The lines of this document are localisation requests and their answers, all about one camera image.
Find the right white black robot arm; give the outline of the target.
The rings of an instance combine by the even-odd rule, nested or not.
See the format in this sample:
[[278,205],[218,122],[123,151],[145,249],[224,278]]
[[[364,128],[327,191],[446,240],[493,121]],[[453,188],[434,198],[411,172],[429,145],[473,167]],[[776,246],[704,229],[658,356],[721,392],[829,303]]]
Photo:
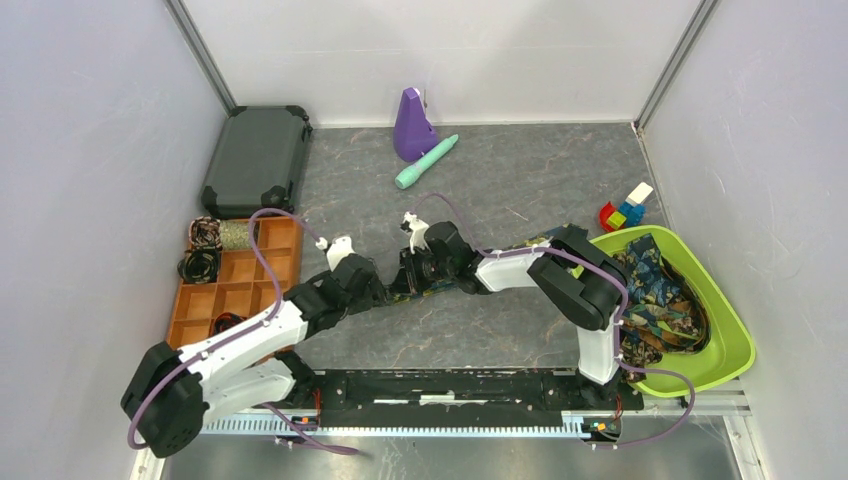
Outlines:
[[449,221],[429,225],[409,216],[401,227],[409,244],[399,255],[393,294],[414,297],[456,288],[488,295],[537,288],[577,328],[580,400],[602,408],[617,396],[614,321],[628,303],[626,272],[588,240],[586,230],[568,225],[528,246],[478,251]]

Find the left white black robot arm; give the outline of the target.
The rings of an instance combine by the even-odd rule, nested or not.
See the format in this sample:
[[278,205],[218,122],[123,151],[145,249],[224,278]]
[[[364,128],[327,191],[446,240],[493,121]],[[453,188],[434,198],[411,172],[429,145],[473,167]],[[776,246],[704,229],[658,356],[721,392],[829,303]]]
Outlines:
[[120,400],[131,421],[128,444],[166,458],[205,425],[243,409],[315,406],[316,374],[293,346],[385,301],[374,263],[350,254],[213,337],[179,349],[166,342],[150,347]]

